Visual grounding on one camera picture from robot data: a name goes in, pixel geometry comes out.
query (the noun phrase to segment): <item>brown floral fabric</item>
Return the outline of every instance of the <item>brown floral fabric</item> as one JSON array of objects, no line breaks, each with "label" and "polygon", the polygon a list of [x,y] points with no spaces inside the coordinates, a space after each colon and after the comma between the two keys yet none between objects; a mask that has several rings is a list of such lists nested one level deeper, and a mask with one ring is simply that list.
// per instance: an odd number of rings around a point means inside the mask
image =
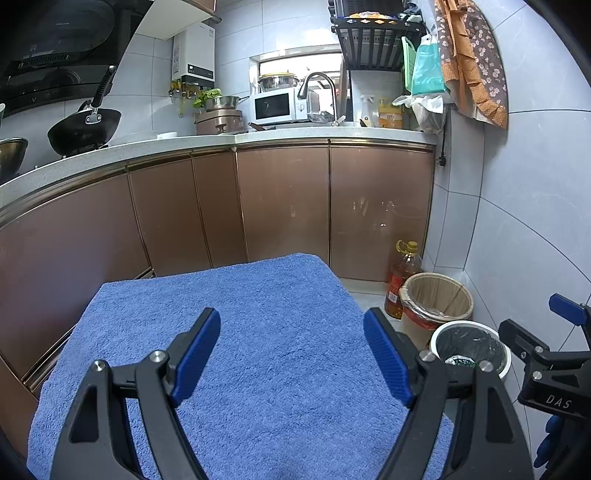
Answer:
[{"label": "brown floral fabric", "polygon": [[441,70],[461,113],[507,128],[505,71],[486,18],[472,0],[434,0]]}]

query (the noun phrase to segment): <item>blue cloth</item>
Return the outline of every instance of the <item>blue cloth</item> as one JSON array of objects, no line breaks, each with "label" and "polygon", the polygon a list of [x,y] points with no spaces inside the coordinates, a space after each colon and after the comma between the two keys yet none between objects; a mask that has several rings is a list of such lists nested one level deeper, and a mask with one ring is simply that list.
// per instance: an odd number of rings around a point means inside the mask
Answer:
[{"label": "blue cloth", "polygon": [[[49,478],[93,360],[137,362],[207,306],[219,311],[221,334],[177,412],[209,478],[375,479],[408,410],[382,378],[363,312],[319,258],[303,254],[103,285],[43,386],[29,436],[33,474]],[[128,405],[144,475],[158,479],[137,401]],[[441,425],[427,479],[439,477],[447,454],[452,425]]]}]

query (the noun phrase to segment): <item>teal plastic bag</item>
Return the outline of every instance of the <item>teal plastic bag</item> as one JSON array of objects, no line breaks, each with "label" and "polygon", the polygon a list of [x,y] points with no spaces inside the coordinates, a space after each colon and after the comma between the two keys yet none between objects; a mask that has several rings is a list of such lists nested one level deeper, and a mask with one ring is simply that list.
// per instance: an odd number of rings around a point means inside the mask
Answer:
[{"label": "teal plastic bag", "polygon": [[417,49],[411,94],[426,95],[445,91],[437,39],[432,35],[425,35]]}]

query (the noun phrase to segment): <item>kitchen faucet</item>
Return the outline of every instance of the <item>kitchen faucet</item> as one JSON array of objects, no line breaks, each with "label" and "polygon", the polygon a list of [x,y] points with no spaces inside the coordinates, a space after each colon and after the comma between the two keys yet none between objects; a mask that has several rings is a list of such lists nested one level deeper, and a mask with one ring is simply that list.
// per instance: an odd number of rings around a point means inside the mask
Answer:
[{"label": "kitchen faucet", "polygon": [[332,126],[333,127],[338,127],[339,125],[339,118],[337,117],[336,114],[336,86],[335,83],[333,82],[332,78],[330,78],[327,74],[325,74],[324,72],[311,72],[309,73],[306,78],[304,79],[304,83],[302,84],[300,91],[297,94],[297,97],[300,100],[304,100],[305,98],[308,98],[308,82],[310,81],[310,79],[312,77],[322,77],[324,80],[326,80],[329,85],[330,85],[330,93],[332,94],[332,98],[333,98],[333,113],[335,115],[335,119],[332,122]]}]

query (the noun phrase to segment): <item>oil bottle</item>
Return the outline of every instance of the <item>oil bottle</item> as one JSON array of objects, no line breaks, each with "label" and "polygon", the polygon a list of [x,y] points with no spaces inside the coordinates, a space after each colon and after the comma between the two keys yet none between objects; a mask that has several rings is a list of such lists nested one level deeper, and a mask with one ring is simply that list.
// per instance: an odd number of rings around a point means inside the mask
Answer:
[{"label": "oil bottle", "polygon": [[418,244],[416,242],[404,243],[402,240],[396,242],[396,250],[400,252],[402,258],[392,265],[392,276],[388,283],[388,292],[384,302],[384,310],[391,317],[398,320],[402,318],[402,302],[398,297],[398,290],[404,285],[410,277],[421,273],[421,257],[418,254]]}]

